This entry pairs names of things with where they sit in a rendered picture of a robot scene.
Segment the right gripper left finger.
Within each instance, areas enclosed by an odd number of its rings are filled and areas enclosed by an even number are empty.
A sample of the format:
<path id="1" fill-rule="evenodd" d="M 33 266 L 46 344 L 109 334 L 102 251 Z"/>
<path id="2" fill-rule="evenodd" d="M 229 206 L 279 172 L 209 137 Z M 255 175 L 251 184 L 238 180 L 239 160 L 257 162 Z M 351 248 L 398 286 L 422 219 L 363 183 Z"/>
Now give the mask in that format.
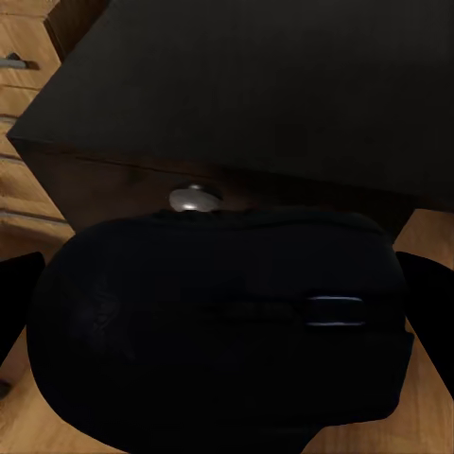
<path id="1" fill-rule="evenodd" d="M 45 266 L 40 252 L 0 262 L 0 365 L 26 325 L 30 299 Z"/>

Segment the mouse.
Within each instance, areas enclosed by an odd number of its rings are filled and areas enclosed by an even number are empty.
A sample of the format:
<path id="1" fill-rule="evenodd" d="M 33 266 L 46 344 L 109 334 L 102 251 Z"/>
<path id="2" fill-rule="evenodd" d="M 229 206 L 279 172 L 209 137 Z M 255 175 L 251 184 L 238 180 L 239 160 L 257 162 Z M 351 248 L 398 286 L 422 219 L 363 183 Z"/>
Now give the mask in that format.
<path id="1" fill-rule="evenodd" d="M 110 219 L 53 255 L 26 346 L 62 420 L 130 454 L 302 454 L 399 405 L 414 333 L 386 231 L 323 206 Z"/>

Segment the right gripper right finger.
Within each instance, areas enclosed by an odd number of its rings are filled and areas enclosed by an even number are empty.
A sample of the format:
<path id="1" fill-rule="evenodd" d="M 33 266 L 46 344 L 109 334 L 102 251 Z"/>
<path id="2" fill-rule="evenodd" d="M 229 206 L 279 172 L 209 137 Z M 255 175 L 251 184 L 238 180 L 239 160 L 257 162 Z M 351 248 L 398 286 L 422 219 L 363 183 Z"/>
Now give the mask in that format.
<path id="1" fill-rule="evenodd" d="M 454 271 L 418 254 L 395 255 L 410 288 L 405 314 L 454 398 Z"/>

